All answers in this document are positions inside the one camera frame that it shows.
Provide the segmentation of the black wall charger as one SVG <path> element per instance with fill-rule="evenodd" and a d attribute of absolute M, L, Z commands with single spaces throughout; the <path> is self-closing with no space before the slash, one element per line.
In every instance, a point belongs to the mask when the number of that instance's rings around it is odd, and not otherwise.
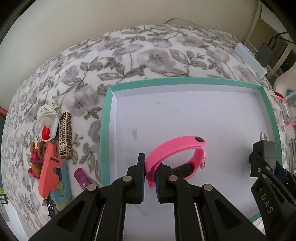
<path fill-rule="evenodd" d="M 253 152 L 259 154 L 274 171 L 276 168 L 275 142 L 267 139 L 267 133 L 259 134 L 260 140 L 253 144 Z"/>

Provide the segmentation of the purple lighter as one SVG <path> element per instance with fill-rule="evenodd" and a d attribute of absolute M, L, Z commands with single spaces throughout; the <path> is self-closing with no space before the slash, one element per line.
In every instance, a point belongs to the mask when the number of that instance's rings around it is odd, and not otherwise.
<path fill-rule="evenodd" d="M 94 180 L 86 175 L 82 168 L 78 168 L 73 175 L 83 190 L 87 189 L 87 187 L 91 184 L 99 187 L 99 185 Z"/>

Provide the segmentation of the black toy car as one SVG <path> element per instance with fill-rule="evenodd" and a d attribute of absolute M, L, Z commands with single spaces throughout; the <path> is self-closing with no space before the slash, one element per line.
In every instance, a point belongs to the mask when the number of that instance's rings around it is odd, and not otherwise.
<path fill-rule="evenodd" d="M 46 205 L 49 212 L 49 219 L 52 219 L 58 213 L 58 211 L 56 209 L 55 203 L 52 201 L 52 199 L 49 196 L 46 199 Z"/>

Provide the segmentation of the coral blue carrot knife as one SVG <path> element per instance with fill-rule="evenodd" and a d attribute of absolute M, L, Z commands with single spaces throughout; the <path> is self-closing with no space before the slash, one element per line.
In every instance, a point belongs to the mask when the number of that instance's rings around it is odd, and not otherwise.
<path fill-rule="evenodd" d="M 68 166 L 58 157 L 56 144 L 47 142 L 44 148 L 39 194 L 45 199 L 49 196 L 54 202 L 68 201 L 71 198 Z"/>

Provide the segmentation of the pink smart watch band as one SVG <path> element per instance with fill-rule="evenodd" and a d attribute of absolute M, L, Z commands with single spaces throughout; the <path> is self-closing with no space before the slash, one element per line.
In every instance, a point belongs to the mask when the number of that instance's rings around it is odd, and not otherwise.
<path fill-rule="evenodd" d="M 154 176 L 158 166 L 167 158 L 187 150 L 195 150 L 191 159 L 186 162 L 193 169 L 182 177 L 185 180 L 192 178 L 199 168 L 205 168 L 207 154 L 203 147 L 206 145 L 207 142 L 201 137 L 183 136 L 171 139 L 156 147 L 145 161 L 145 177 L 148 181 L 149 188 L 156 186 Z"/>

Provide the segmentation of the brown pink puppy toy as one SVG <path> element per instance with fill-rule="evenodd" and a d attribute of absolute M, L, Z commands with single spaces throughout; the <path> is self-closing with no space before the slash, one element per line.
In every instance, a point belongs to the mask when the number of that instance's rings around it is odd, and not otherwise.
<path fill-rule="evenodd" d="M 34 178 L 39 179 L 41 176 L 41 170 L 43 166 L 43 158 L 42 158 L 42 142 L 30 142 L 30 168 L 28 169 L 28 173 L 31 174 Z"/>

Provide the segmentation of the red white toothpaste tube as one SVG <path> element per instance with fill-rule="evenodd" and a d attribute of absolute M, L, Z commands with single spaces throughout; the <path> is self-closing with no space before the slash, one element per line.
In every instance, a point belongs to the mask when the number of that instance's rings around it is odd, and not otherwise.
<path fill-rule="evenodd" d="M 43 140 L 48 140 L 50 138 L 50 131 L 51 129 L 47 126 L 43 126 L 42 131 L 41 131 L 41 138 Z"/>

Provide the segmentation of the gold patterned lighter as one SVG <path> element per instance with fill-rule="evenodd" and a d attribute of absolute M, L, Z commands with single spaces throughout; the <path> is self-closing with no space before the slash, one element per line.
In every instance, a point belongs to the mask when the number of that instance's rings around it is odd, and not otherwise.
<path fill-rule="evenodd" d="M 64 112 L 60 115 L 58 126 L 58 152 L 62 159 L 73 157 L 72 148 L 72 115 Z"/>

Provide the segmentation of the white wall charger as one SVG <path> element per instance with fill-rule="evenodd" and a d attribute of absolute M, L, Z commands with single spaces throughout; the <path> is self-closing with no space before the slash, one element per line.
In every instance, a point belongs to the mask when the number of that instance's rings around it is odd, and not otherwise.
<path fill-rule="evenodd" d="M 39 194 L 38 187 L 39 187 L 39 179 L 35 179 L 34 185 L 33 185 L 33 192 L 34 192 L 35 196 L 37 197 L 38 201 L 40 203 L 43 203 L 44 198 L 41 197 L 41 195 Z"/>

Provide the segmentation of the clear glass cup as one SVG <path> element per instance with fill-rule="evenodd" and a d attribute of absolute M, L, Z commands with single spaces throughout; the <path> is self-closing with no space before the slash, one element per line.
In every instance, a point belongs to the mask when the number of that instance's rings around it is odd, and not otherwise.
<path fill-rule="evenodd" d="M 295 125 L 295 90 L 288 90 L 288 95 L 280 100 L 281 110 L 287 125 Z"/>

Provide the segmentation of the teal white shallow box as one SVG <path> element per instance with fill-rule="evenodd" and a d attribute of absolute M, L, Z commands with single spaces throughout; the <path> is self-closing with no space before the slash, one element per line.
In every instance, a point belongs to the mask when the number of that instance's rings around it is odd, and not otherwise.
<path fill-rule="evenodd" d="M 198 136 L 207 145 L 206 167 L 190 184 L 213 185 L 250 221 L 260 214 L 251 193 L 252 145 L 264 133 L 282 162 L 276 117 L 265 89 L 218 78 L 177 77 L 133 81 L 108 88 L 101 120 L 102 183 L 107 186 L 160 144 Z"/>

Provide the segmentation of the black power adapter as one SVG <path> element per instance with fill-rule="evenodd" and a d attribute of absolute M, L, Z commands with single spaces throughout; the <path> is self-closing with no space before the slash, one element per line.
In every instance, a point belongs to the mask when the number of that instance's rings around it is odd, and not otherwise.
<path fill-rule="evenodd" d="M 273 49 L 268 44 L 263 43 L 255 54 L 256 61 L 265 68 L 273 58 Z"/>

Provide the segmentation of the cream hair claw clip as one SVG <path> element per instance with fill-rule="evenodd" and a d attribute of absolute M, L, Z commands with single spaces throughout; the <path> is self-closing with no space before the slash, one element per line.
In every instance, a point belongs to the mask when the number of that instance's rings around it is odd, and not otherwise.
<path fill-rule="evenodd" d="M 52 102 L 47 102 L 43 106 L 40 106 L 39 107 L 39 110 L 37 112 L 37 116 L 40 117 L 42 114 L 45 114 L 45 113 L 56 113 L 57 112 L 57 109 L 59 107 L 60 106 L 57 105 L 57 104 L 54 104 Z"/>

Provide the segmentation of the white power strip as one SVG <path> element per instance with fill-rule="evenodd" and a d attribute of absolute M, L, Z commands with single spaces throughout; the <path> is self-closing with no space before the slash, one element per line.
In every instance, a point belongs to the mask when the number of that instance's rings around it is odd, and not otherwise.
<path fill-rule="evenodd" d="M 242 43 L 236 44 L 234 52 L 256 72 L 259 78 L 263 78 L 266 75 L 267 68 L 261 66 L 261 64 L 255 59 L 255 55 L 245 45 Z"/>

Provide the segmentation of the floral grey white blanket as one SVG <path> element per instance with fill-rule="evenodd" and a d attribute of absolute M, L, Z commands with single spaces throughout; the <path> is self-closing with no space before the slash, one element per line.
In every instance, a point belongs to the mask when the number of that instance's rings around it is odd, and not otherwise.
<path fill-rule="evenodd" d="M 6 195 L 32 232 L 48 222 L 48 212 L 28 173 L 30 142 L 36 140 L 39 108 L 50 101 L 72 115 L 73 158 L 101 182 L 99 135 L 109 86 L 162 77 L 214 77 L 259 84 L 272 106 L 287 158 L 286 128 L 273 88 L 235 51 L 238 39 L 200 27 L 144 25 L 106 33 L 78 43 L 51 58 L 16 90 L 1 141 L 1 174 Z"/>

